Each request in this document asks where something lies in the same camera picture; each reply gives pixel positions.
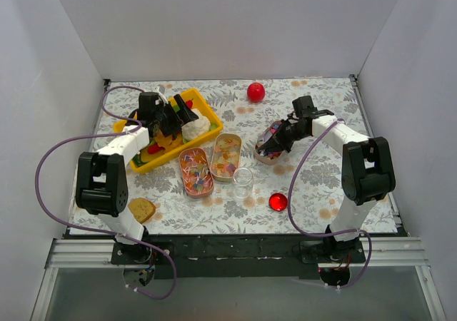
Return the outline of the tray of pale jelly candies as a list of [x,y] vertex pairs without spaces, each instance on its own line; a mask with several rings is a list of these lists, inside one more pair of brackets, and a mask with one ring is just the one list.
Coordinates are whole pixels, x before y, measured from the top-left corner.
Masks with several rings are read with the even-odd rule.
[[210,171],[215,180],[230,182],[241,160],[241,138],[233,133],[216,137]]

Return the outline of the tray of star candies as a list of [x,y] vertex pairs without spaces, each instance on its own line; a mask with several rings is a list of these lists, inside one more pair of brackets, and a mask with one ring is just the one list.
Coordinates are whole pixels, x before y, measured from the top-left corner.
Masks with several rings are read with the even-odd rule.
[[[287,130],[287,128],[289,126],[291,126],[291,123],[289,121],[280,120],[280,121],[274,121],[267,129],[285,128]],[[281,156],[284,153],[289,153],[289,152],[282,151],[282,152],[277,152],[277,153],[259,153],[257,151],[257,144],[259,142],[259,138],[263,135],[263,133],[258,137],[258,140],[256,142],[256,145],[255,145],[255,148],[254,148],[254,156],[256,157],[257,160],[261,161],[264,164],[273,165],[276,162],[278,162],[278,160],[281,158]]]

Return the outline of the clear glass jar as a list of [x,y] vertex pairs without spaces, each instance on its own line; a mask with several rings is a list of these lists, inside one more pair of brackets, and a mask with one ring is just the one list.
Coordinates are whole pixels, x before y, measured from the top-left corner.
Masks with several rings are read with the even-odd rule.
[[233,195],[239,200],[248,198],[253,190],[253,173],[249,168],[237,168],[232,176]]

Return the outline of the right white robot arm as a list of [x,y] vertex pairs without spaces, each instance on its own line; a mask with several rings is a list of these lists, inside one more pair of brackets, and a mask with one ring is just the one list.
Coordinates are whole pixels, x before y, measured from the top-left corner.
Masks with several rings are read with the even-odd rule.
[[361,226],[371,209],[396,187],[390,147],[384,137],[369,138],[349,128],[328,109],[317,109],[310,96],[297,98],[292,104],[293,113],[280,121],[279,127],[261,142],[256,152],[262,156],[289,153],[296,141],[315,138],[292,176],[288,203],[292,202],[299,171],[319,142],[323,141],[341,156],[341,186],[345,196],[326,232],[308,233],[300,229],[293,219],[291,205],[287,205],[288,218],[299,233],[315,239],[330,238],[323,244],[323,253],[336,263],[348,255],[348,242],[366,233]]

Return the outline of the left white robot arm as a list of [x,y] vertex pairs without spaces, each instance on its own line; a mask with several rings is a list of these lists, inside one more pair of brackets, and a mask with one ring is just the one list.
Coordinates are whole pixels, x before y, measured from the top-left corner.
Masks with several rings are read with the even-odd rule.
[[158,133],[173,136],[199,119],[181,95],[176,94],[173,100],[175,107],[160,92],[140,92],[136,117],[125,119],[121,135],[96,152],[79,156],[77,206],[104,218],[118,241],[129,244],[127,255],[138,264],[151,258],[152,247],[142,240],[146,229],[127,207],[126,166]]

